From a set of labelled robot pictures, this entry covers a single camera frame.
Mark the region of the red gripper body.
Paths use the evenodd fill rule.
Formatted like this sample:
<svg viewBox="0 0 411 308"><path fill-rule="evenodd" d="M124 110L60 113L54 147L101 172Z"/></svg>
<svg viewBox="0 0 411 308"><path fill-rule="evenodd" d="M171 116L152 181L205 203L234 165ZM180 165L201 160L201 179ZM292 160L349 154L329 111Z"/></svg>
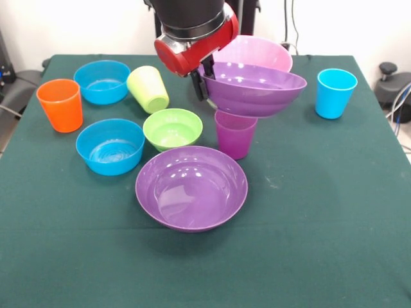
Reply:
<svg viewBox="0 0 411 308"><path fill-rule="evenodd" d="M226 2L154 2L162 34L154 46L173 73L187 76L224 48L239 32L238 19Z"/></svg>

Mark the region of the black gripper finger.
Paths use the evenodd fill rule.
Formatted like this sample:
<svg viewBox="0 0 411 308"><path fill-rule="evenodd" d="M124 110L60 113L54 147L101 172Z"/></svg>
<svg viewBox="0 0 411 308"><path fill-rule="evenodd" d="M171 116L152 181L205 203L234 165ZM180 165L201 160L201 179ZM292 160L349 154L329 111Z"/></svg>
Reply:
<svg viewBox="0 0 411 308"><path fill-rule="evenodd" d="M202 65L204 68L204 75L211 78L215 79L215 74L214 74L214 58L213 55L209 55L202 61Z"/></svg>
<svg viewBox="0 0 411 308"><path fill-rule="evenodd" d="M193 82L193 86L197 95L197 98L199 101L207 100L209 98L209 94L207 91L207 86L206 83L199 73L199 71L196 69L190 73L190 77Z"/></svg>

